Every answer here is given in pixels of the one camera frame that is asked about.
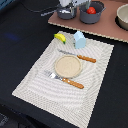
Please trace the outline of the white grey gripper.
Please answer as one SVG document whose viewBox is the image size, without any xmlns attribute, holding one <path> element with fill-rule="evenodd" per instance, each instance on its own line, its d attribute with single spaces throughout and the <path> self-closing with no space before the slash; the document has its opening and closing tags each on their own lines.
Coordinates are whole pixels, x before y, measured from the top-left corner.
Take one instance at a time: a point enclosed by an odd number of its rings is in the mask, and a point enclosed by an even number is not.
<svg viewBox="0 0 128 128">
<path fill-rule="evenodd" d="M 62 7 L 66 7 L 69 4 L 72 4 L 74 7 L 86 3 L 86 9 L 89 9 L 90 0 L 59 0 L 59 3 Z"/>
</svg>

